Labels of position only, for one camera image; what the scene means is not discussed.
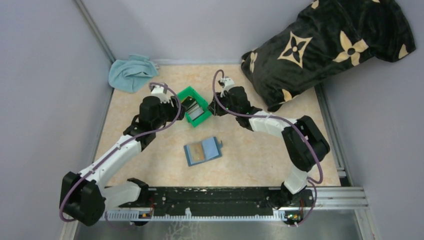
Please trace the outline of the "blue leather card holder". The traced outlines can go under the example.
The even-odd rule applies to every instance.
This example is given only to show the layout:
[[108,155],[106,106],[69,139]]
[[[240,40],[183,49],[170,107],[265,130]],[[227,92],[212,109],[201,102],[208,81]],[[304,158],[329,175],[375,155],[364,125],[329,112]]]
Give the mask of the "blue leather card holder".
[[[201,162],[192,162],[192,154],[190,151],[190,145],[195,143],[202,143],[203,152],[204,152],[204,161]],[[186,144],[183,149],[187,160],[187,165],[189,167],[199,165],[211,160],[215,160],[221,158],[222,154],[223,142],[218,140],[216,136],[206,138],[204,140],[193,142],[190,144]]]

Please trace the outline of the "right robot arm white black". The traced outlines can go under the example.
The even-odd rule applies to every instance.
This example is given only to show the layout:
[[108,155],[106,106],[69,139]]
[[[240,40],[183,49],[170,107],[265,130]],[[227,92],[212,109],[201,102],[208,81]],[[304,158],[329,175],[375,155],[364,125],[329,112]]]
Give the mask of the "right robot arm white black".
[[319,172],[319,180],[314,182],[322,182],[320,162],[330,152],[330,145],[311,117],[304,115],[299,119],[288,119],[254,107],[241,86],[214,92],[208,107],[215,116],[233,115],[241,127],[284,141],[293,166],[282,183],[283,193],[292,196],[300,193],[312,181],[308,173],[313,166],[317,166]]

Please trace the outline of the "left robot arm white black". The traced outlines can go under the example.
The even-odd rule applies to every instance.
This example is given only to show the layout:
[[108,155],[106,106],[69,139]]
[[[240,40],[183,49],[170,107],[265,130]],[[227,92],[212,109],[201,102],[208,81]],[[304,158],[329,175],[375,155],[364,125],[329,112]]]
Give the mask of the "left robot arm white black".
[[156,133],[184,118],[185,109],[177,96],[149,95],[139,105],[122,136],[101,158],[78,173],[68,172],[62,179],[59,217],[64,222],[79,221],[92,226],[107,211],[140,200],[148,185],[131,178],[107,186],[109,180],[156,138]]

